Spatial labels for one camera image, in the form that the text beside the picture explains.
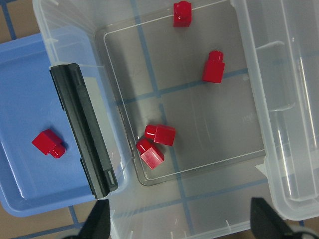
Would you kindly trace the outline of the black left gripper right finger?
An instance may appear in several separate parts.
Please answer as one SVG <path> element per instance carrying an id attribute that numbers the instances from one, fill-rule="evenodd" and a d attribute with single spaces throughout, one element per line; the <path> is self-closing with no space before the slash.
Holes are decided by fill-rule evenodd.
<path id="1" fill-rule="evenodd" d="M 250 204 L 250 228 L 256 239 L 293 239 L 294 232 L 266 202 L 254 197 Z"/>

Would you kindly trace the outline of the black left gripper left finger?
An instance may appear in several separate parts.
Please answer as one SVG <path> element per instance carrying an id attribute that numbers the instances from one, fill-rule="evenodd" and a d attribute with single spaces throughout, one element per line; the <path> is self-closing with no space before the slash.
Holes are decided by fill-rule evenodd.
<path id="1" fill-rule="evenodd" d="M 108 239 L 111 232 L 109 200 L 96 201 L 86 222 L 79 231 L 78 239 Z"/>

